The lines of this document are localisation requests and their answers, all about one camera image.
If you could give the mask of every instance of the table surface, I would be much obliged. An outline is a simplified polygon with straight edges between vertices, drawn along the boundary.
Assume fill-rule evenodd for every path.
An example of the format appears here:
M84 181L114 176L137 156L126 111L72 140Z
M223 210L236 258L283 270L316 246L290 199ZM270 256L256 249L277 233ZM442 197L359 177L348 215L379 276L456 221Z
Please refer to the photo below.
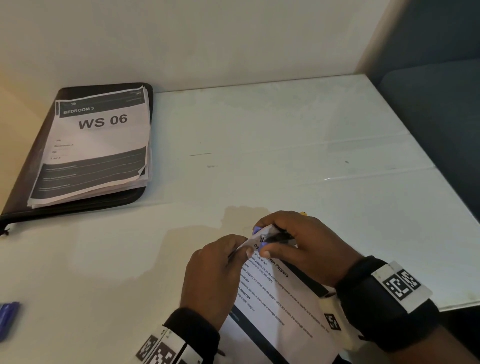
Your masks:
M306 211L396 260L441 309L480 303L480 227L363 75L155 95L154 178L129 206L16 224L0 361L123 363L177 307L190 255Z

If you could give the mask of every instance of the white marker tag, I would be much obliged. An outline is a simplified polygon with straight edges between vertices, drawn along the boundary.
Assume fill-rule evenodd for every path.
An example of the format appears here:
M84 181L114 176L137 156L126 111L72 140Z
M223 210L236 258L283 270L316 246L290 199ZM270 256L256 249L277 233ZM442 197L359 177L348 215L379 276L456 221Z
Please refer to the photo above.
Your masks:
M415 310L433 294L395 261L377 269L372 276L405 308L407 313Z

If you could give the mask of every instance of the blue marker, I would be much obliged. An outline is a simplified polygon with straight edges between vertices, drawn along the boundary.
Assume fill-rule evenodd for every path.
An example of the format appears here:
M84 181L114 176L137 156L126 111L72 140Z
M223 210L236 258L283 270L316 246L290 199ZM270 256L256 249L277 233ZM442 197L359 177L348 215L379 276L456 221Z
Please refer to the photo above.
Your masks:
M7 337L19 308L20 302L0 303L0 342Z

